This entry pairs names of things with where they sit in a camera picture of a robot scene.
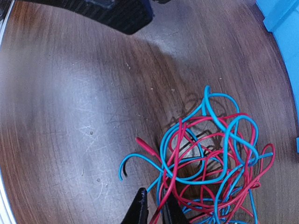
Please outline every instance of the pile of wire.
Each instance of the pile of wire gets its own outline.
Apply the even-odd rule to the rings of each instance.
[[[214,97],[229,99],[234,104],[236,113],[217,117],[210,104],[210,98]],[[249,141],[246,141],[238,130],[241,120],[250,123]],[[193,128],[206,121],[214,122],[220,131],[202,137],[197,136]],[[211,150],[202,144],[204,140],[214,137],[222,138],[219,149]],[[206,86],[201,104],[189,116],[180,118],[179,122],[166,132],[160,144],[159,154],[142,139],[136,138],[137,143],[151,156],[156,157],[160,165],[141,154],[130,154],[121,162],[119,178],[122,180],[121,171],[131,157],[144,159],[160,172],[159,177],[148,188],[149,192],[155,185],[157,186],[158,207],[150,224],[157,223],[160,211],[171,193],[185,214],[190,211],[198,212],[190,223],[245,224],[244,221],[234,220],[234,214],[242,210],[257,224],[259,221],[252,190],[261,186],[259,180],[270,169],[275,158],[275,148],[272,144],[266,145],[259,154],[256,149],[257,140],[258,127],[254,120],[249,115],[240,113],[239,106],[232,97],[223,93],[210,93],[210,87]],[[187,149],[184,147],[182,150],[183,142],[187,142]],[[188,156],[192,150],[195,150],[198,156]],[[271,161],[263,168],[263,160],[266,157],[270,157]],[[218,169],[209,170],[208,166],[211,162],[216,163]],[[194,175],[178,177],[180,169],[192,164],[196,164],[198,168]],[[258,164],[259,172],[254,175],[253,168]],[[180,191],[177,189],[179,183],[183,184]],[[186,191],[192,185],[199,187],[199,196],[196,199],[185,197]],[[216,193],[211,190],[213,185],[218,189]],[[162,196],[163,189],[167,189],[164,196]],[[250,198],[251,211],[243,207],[247,196]]]

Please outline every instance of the cable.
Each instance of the cable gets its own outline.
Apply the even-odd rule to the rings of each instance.
[[[217,117],[209,101],[210,98],[214,97],[229,99],[235,106],[236,113]],[[246,141],[238,130],[241,120],[248,122],[251,126],[249,141]],[[194,127],[209,121],[214,122],[220,131],[207,135],[196,135],[193,132]],[[258,126],[255,121],[249,115],[240,113],[238,104],[231,96],[223,93],[210,93],[210,87],[207,86],[201,104],[189,116],[184,119],[180,118],[178,123],[165,133],[159,154],[141,138],[136,138],[137,143],[150,155],[158,158],[161,165],[157,165],[143,155],[130,154],[121,162],[119,178],[122,180],[121,171],[131,157],[144,159],[160,172],[158,178],[148,188],[148,192],[150,192],[154,186],[157,186],[158,207],[150,224],[157,223],[160,211],[170,193],[173,193],[182,206],[184,214],[190,211],[198,212],[198,215],[190,220],[191,223],[244,224],[243,221],[233,220],[236,211],[242,210],[253,218],[255,224],[259,224],[252,190],[261,186],[259,182],[261,176],[273,165],[275,148],[272,144],[268,144],[259,154],[256,149],[258,134]],[[203,145],[204,141],[214,138],[222,138],[220,148],[211,150]],[[196,150],[199,155],[187,157],[192,150]],[[266,168],[263,168],[263,160],[267,157],[271,157],[271,161]],[[216,165],[214,170],[210,169],[212,162]],[[260,171],[258,175],[254,176],[253,167],[258,162],[260,163]],[[198,169],[195,174],[188,177],[178,176],[180,169],[195,163]],[[178,184],[184,186],[180,192],[177,190]],[[211,185],[217,185],[216,195],[211,190]],[[190,199],[187,197],[186,191],[190,186],[199,186],[198,198]],[[162,196],[163,189],[167,189],[164,196]],[[247,196],[249,196],[252,211],[243,207],[243,202]]]

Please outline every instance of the blue string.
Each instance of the blue string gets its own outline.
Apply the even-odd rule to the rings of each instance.
[[[239,180],[241,179],[243,173],[245,172],[245,161],[242,160],[238,150],[237,150],[237,143],[240,143],[244,146],[246,146],[249,150],[250,150],[250,159],[249,159],[249,164],[248,166],[252,167],[254,165],[256,165],[258,163],[258,160],[262,159],[262,158],[266,158],[266,157],[270,157],[273,156],[273,153],[266,153],[264,155],[259,155],[258,151],[256,150],[256,143],[258,140],[258,126],[255,123],[255,121],[253,119],[251,119],[248,116],[245,115],[239,115],[237,117],[235,117],[230,124],[228,125],[228,127],[226,128],[217,118],[215,112],[213,111],[210,101],[210,98],[214,98],[214,97],[223,97],[223,98],[227,98],[228,100],[230,100],[233,105],[235,106],[235,110],[236,113],[240,113],[240,109],[239,106],[237,104],[237,102],[229,95],[224,94],[224,93],[210,93],[210,87],[206,86],[205,90],[204,90],[204,98],[201,102],[201,104],[187,117],[185,117],[182,122],[185,123],[187,122],[190,118],[194,117],[200,110],[202,113],[202,116],[207,116],[207,112],[209,113],[209,115],[212,117],[214,123],[220,128],[220,130],[222,132],[225,133],[225,137],[224,137],[224,141],[223,141],[223,171],[221,172],[221,174],[215,178],[215,179],[211,179],[211,180],[204,180],[204,181],[192,181],[194,180],[196,177],[200,176],[201,173],[203,172],[204,166],[205,166],[205,160],[202,160],[200,163],[200,169],[197,173],[195,173],[192,176],[189,177],[176,177],[176,181],[183,183],[183,184],[190,184],[190,185],[203,185],[203,184],[213,184],[216,183],[218,181],[222,181],[219,190],[216,194],[215,197],[215,202],[214,202],[214,213],[211,213],[212,216],[208,217],[202,221],[199,221],[198,224],[220,224],[220,223],[224,223],[226,222],[225,218],[221,218],[219,219],[218,217],[218,211],[221,213],[222,216],[227,215],[230,212],[230,208],[231,206],[227,206],[226,208],[222,208],[222,209],[218,209],[218,203],[224,203],[227,202],[229,200],[229,198],[231,196],[233,196],[234,194],[238,193],[239,191],[242,190],[242,187],[236,187],[236,185],[238,184]],[[240,120],[245,120],[248,121],[250,124],[253,125],[253,127],[256,130],[256,135],[255,135],[255,139],[253,144],[251,145],[249,142],[241,139],[238,136],[238,127],[239,127],[239,122]],[[166,171],[166,175],[169,178],[173,177],[173,173],[172,173],[172,169],[174,167],[174,164],[172,164],[171,166],[167,166],[167,158],[166,158],[166,153],[168,150],[168,145],[170,143],[170,140],[172,138],[172,136],[179,130],[179,123],[176,123],[173,127],[171,127],[163,136],[162,141],[161,141],[161,145],[160,145],[160,157],[161,157],[161,166],[158,166],[156,163],[154,163],[152,160],[148,159],[147,157],[140,155],[140,154],[129,154],[127,155],[123,161],[120,164],[120,168],[119,168],[119,179],[122,181],[122,176],[121,176],[121,170],[123,169],[124,164],[126,163],[126,161],[131,158],[131,157],[139,157],[144,159],[145,161],[147,161],[148,163],[150,163],[152,166],[154,166],[154,168],[156,168],[159,171],[159,176],[158,178],[148,187],[147,192],[150,192],[151,189],[157,185],[157,204],[160,204],[160,199],[159,199],[159,190],[161,187],[161,184],[163,182],[163,173],[164,171]],[[198,140],[198,138],[196,137],[196,135],[192,132],[192,130],[190,129],[186,129],[187,133],[190,134],[190,136],[193,138],[193,140],[196,142]],[[235,150],[235,154],[237,156],[238,161],[240,162],[240,165],[235,167],[232,171],[229,172],[229,174],[227,175],[227,170],[228,170],[228,141],[229,138],[231,138],[233,140],[233,145]],[[204,156],[204,150],[201,146],[200,143],[197,144],[198,146],[198,150],[199,150],[199,156],[196,157],[190,157],[190,158],[184,158],[182,159],[179,163],[183,164],[185,162],[189,162],[189,161],[193,161],[195,159],[199,159],[199,158],[206,158],[206,156]],[[214,160],[218,163],[220,163],[220,161],[217,158],[210,158],[211,160]],[[228,195],[224,200],[220,199],[220,195],[223,191],[224,186],[226,185],[227,181],[229,180],[229,178],[231,176],[233,176],[236,172],[239,172],[239,174],[237,175],[236,179],[234,180],[234,182],[229,186],[229,191],[228,191]],[[254,221],[255,224],[257,224],[257,212],[255,209],[255,204],[254,204],[254,199],[252,196],[252,192],[251,190],[249,190],[249,197],[250,197],[250,202],[251,202],[251,208],[253,211],[253,216],[254,216]],[[194,202],[198,202],[200,201],[200,199],[194,199]],[[203,198],[203,201],[213,201],[211,198]],[[182,208],[182,211],[184,212],[184,214],[186,214],[187,212],[191,211],[191,209],[187,208],[186,206],[184,206]],[[230,220],[229,223],[237,223],[237,224],[245,224],[245,222],[243,221],[238,221],[238,220]]]

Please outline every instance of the cord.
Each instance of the cord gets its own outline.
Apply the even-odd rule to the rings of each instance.
[[[221,97],[229,99],[235,106],[236,113],[225,117],[217,117],[210,104],[210,98]],[[251,138],[246,141],[238,130],[241,120],[248,122],[251,126]],[[220,129],[217,133],[208,135],[196,135],[192,130],[203,122],[212,121]],[[206,86],[204,98],[201,104],[186,118],[180,118],[178,123],[171,127],[163,136],[159,154],[145,141],[137,137],[137,143],[150,155],[156,157],[161,165],[157,165],[149,158],[140,154],[130,154],[121,162],[119,178],[122,180],[121,170],[131,157],[139,157],[153,165],[159,172],[159,177],[149,186],[148,192],[157,186],[157,210],[154,213],[150,224],[156,224],[162,207],[165,205],[170,193],[173,193],[182,211],[186,214],[190,211],[197,211],[198,215],[191,219],[191,223],[198,224],[221,224],[245,222],[233,220],[238,210],[243,210],[253,218],[255,224],[259,224],[257,211],[255,209],[252,190],[261,186],[259,180],[270,167],[275,159],[275,148],[272,144],[264,147],[261,154],[256,149],[258,140],[258,126],[247,114],[240,113],[236,101],[229,95],[223,93],[210,93],[210,87]],[[219,137],[223,139],[220,149],[211,150],[202,145],[204,140]],[[196,150],[199,156],[187,157],[188,153]],[[271,157],[267,167],[263,168],[264,158]],[[211,162],[217,164],[216,170],[210,170]],[[253,175],[253,167],[260,162],[259,174]],[[178,171],[186,166],[198,164],[198,171],[189,177],[178,177]],[[177,185],[183,184],[183,189],[178,192]],[[211,185],[217,185],[216,195],[211,190]],[[190,186],[199,186],[199,198],[188,199],[185,196]],[[243,207],[243,202],[249,196],[251,210]]]

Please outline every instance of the wooden table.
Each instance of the wooden table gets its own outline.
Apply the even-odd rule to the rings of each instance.
[[[262,224],[298,222],[292,91],[252,0],[173,0],[126,36],[62,9],[18,2],[0,53],[0,164],[19,224],[117,224],[157,171],[139,159],[203,90],[233,96],[277,147],[254,198]],[[218,113],[231,113],[226,101]],[[150,215],[156,209],[149,193]],[[240,219],[249,221],[239,214]]]

